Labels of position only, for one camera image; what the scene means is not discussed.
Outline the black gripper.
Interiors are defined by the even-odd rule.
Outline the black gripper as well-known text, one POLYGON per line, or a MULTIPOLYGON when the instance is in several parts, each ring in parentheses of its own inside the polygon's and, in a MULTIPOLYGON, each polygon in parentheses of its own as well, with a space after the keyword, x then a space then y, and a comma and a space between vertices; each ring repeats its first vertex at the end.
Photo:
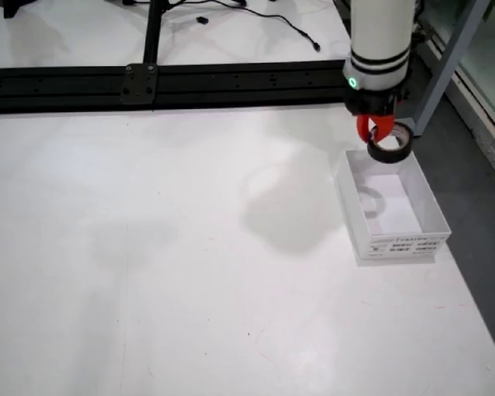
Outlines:
POLYGON ((405 85, 382 91, 354 89, 350 86, 345 88, 345 107, 356 116, 357 132, 363 142, 368 143, 371 138, 369 116, 373 116, 373 140, 377 144, 391 133, 396 107, 406 98, 407 92, 405 85))

